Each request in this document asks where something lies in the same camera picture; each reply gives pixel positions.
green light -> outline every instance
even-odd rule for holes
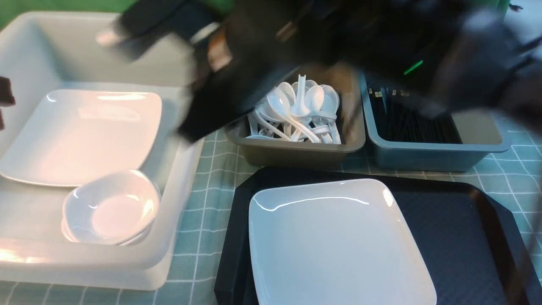
[[[415,63],[412,67],[408,68],[405,72],[403,72],[403,75],[409,74],[409,73],[412,72],[414,69],[416,69],[417,67],[421,66],[422,63],[423,63],[423,60],[420,60],[419,62]]]

checkered tablecloth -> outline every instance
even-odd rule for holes
[[[370,145],[348,156],[342,171],[417,179],[461,181],[482,189],[514,213],[521,235],[533,232],[539,215],[535,200],[542,175],[542,138],[535,137],[504,117],[497,121],[512,139],[512,148],[490,154],[466,173],[382,170],[375,166]],[[234,186],[258,168],[247,164],[238,147],[223,131],[205,139],[192,194],[177,228],[175,254],[166,284],[157,291],[131,291],[64,285],[0,282],[0,304],[215,304],[215,282],[228,225]],[[542,278],[542,246],[533,261]]]

white plastic tub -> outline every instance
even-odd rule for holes
[[[157,139],[141,171],[163,192],[149,235],[139,244],[71,243],[60,229],[70,188],[26,185],[0,177],[0,280],[154,290],[167,278],[179,216],[191,191],[202,143],[191,147],[170,131],[186,109],[191,49],[164,39],[130,65],[94,36],[115,14],[32,12],[0,33],[0,75],[12,82],[16,106],[3,109],[0,156],[49,91],[78,88],[148,91],[163,100]]]

green backdrop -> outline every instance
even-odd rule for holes
[[[0,29],[11,20],[27,11],[62,10],[62,11],[101,11],[122,12],[135,0],[0,0]],[[234,0],[204,0],[224,13],[229,10]],[[508,9],[510,0],[472,0],[478,5],[498,7],[503,13]]]

blue plastic bin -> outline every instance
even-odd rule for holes
[[[468,171],[489,153],[501,153],[511,142],[503,137],[491,113],[482,110],[452,115],[463,144],[390,142],[377,132],[365,77],[361,75],[360,91],[367,134],[375,144],[379,167],[401,170]]]

